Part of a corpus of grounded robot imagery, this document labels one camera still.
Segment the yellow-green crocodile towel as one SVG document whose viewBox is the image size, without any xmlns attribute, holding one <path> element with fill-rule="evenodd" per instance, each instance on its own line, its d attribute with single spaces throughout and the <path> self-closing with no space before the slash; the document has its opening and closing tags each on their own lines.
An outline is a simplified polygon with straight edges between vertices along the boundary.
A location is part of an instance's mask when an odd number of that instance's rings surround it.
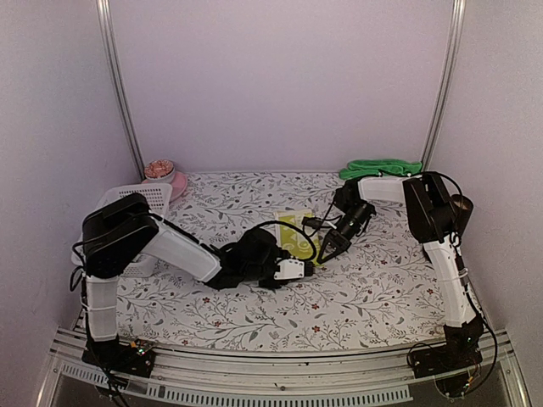
<svg viewBox="0 0 543 407">
<path fill-rule="evenodd" d="M 304 231 L 307 236 L 311 235 L 314 232 L 314 230 L 310 227 L 303 227 L 301 223 L 304 216 L 315 216 L 312 209 L 289 209 L 276 211 L 274 213 L 274 216 L 275 220 L 288 223 L 292 226 L 296 226 L 301 231 Z M 315 266 L 319 265 L 317 263 L 317 255 L 321 246 L 317 234 L 311 237 L 311 241 L 315 245 L 316 249 L 316 251 L 313 251 L 311 245 L 309 244 L 309 241 L 300 232 L 283 225 L 275 225 L 275 227 L 276 238 L 281 248 L 288 250 L 297 259 L 307 259 L 315 254 L 312 262 Z"/>
</svg>

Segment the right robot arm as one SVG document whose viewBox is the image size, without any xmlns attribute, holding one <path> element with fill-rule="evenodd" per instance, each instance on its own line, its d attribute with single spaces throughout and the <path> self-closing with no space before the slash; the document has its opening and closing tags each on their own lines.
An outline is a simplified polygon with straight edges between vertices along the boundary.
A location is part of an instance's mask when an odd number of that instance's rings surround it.
<svg viewBox="0 0 543 407">
<path fill-rule="evenodd" d="M 363 176 L 338 188 L 333 206 L 342 212 L 329 227 L 317 255 L 320 264 L 346 252 L 353 236 L 361 233 L 376 214 L 375 201 L 404 204 L 411 235 L 423 246 L 436 273 L 445 305 L 445 344 L 422 346 L 411 353 L 413 367 L 440 365 L 455 370 L 482 360 L 479 339 L 484 318 L 469 293 L 467 267 L 460 246 L 473 212 L 473 203 L 461 192 L 449 194 L 445 176 L 430 171 L 415 176 Z"/>
</svg>

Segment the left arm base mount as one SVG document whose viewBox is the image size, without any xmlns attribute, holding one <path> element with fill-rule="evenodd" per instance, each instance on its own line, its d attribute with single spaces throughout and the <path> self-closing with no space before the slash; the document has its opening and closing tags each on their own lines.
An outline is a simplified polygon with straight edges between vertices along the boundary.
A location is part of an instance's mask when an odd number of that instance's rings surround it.
<svg viewBox="0 0 543 407">
<path fill-rule="evenodd" d="M 137 340 L 135 343 L 122 344 L 118 336 L 112 340 L 98 342 L 90 332 L 86 321 L 87 342 L 81 360 L 110 373 L 119 372 L 132 376 L 150 378 L 154 368 L 155 352 L 145 348 Z"/>
</svg>

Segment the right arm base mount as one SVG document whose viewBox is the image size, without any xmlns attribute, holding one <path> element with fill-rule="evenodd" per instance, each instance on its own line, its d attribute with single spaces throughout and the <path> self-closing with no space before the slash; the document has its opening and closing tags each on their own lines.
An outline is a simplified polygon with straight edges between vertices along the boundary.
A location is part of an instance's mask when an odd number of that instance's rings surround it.
<svg viewBox="0 0 543 407">
<path fill-rule="evenodd" d="M 478 345 L 459 350 L 447 343 L 438 345 L 415 343 L 406 355 L 406 363 L 412 369 L 415 378 L 476 366 L 482 361 L 483 356 Z"/>
</svg>

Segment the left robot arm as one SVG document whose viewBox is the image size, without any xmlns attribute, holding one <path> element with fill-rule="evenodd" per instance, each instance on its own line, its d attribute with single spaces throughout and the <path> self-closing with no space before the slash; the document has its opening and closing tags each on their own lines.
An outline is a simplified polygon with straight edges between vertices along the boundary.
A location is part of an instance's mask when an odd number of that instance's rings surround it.
<svg viewBox="0 0 543 407">
<path fill-rule="evenodd" d="M 116 294 L 120 278 L 140 258 L 165 262 L 215 290 L 234 289 L 243 282 L 278 289 L 298 277 L 292 255 L 264 226 L 218 248 L 154 212 L 139 192 L 87 215 L 71 250 L 84 275 L 81 296 L 92 351 L 109 368 L 126 361 L 126 350 L 117 343 Z"/>
</svg>

